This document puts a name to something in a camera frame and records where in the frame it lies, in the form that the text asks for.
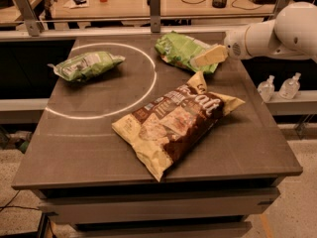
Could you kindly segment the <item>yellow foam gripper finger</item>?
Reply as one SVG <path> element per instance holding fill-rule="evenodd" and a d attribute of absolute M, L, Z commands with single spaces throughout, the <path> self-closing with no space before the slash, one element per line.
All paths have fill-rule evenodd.
<path fill-rule="evenodd" d="M 228 57 L 225 46 L 215 45 L 190 60 L 192 66 L 205 66 L 224 61 Z"/>

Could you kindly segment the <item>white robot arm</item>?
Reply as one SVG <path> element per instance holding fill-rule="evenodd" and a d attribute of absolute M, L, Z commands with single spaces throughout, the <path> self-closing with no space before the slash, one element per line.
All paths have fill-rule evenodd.
<path fill-rule="evenodd" d="M 203 66 L 227 57 L 317 61 L 317 6 L 295 2 L 283 8 L 273 20 L 230 30 L 223 46 L 211 46 L 190 63 Z"/>

